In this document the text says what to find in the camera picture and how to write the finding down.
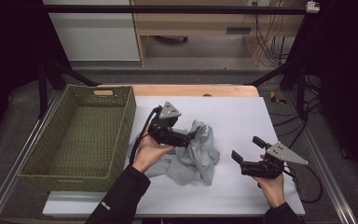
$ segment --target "white tabletop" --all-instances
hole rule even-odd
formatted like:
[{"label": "white tabletop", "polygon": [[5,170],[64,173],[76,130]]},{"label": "white tabletop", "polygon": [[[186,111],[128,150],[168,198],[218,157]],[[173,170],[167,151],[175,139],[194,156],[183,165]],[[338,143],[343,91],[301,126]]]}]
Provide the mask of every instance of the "white tabletop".
[{"label": "white tabletop", "polygon": [[[151,178],[151,185],[138,204],[137,217],[258,217],[269,209],[266,199],[240,166],[231,159],[235,150],[247,161],[260,161],[265,151],[252,142],[258,136],[267,143],[277,142],[269,113],[261,97],[180,97],[137,96],[136,114],[131,140],[145,125],[146,118],[158,105],[171,102],[182,116],[175,129],[190,129],[197,119],[213,128],[213,144],[220,151],[220,161],[214,167],[213,183],[199,181],[186,186],[176,184],[166,175]],[[305,211],[295,185],[285,175],[286,201],[295,213]],[[44,215],[55,217],[86,217],[105,193],[51,192]]]}]

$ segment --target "hand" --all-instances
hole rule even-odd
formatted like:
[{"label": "hand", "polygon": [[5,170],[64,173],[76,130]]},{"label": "hand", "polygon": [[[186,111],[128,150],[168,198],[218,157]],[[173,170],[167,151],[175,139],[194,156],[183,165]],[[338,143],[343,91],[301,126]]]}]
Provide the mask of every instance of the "hand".
[{"label": "hand", "polygon": [[156,163],[164,154],[173,150],[172,146],[159,145],[152,136],[147,135],[138,146],[138,152],[132,167],[137,169],[139,172],[144,173],[154,163]]},{"label": "hand", "polygon": [[283,175],[279,175],[275,179],[265,179],[255,177],[253,179],[258,182],[267,199],[268,205],[276,208],[285,202],[283,193]]}]

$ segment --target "green woven basket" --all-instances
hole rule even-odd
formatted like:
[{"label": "green woven basket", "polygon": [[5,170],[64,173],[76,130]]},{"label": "green woven basket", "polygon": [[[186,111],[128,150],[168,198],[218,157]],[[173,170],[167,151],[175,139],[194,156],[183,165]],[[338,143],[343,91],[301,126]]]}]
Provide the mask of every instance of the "green woven basket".
[{"label": "green woven basket", "polygon": [[18,177],[46,191],[108,191],[123,171],[132,87],[68,85]]}]

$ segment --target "black sleeve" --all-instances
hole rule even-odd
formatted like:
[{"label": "black sleeve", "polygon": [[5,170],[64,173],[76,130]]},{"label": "black sleeve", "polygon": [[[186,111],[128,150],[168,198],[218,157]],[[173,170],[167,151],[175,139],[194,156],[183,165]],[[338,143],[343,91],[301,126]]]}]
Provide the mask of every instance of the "black sleeve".
[{"label": "black sleeve", "polygon": [[302,222],[288,203],[270,208],[264,215],[266,224],[301,224]]},{"label": "black sleeve", "polygon": [[141,197],[149,188],[150,180],[132,166],[127,166],[112,188],[89,216],[86,224],[131,223]]}]

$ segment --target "crumpled fabric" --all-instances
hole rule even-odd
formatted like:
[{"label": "crumpled fabric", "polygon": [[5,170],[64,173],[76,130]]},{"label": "crumpled fabric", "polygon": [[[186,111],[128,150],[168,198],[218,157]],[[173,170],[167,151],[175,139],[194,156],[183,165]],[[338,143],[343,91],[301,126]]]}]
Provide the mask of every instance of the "crumpled fabric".
[{"label": "crumpled fabric", "polygon": [[[157,175],[169,175],[177,184],[187,185],[203,179],[207,185],[212,185],[213,169],[219,162],[220,152],[213,145],[213,128],[201,121],[194,120],[191,133],[197,134],[187,147],[176,147],[164,155],[156,164],[150,167],[145,175],[149,178]],[[137,137],[129,145],[129,154]]]}]

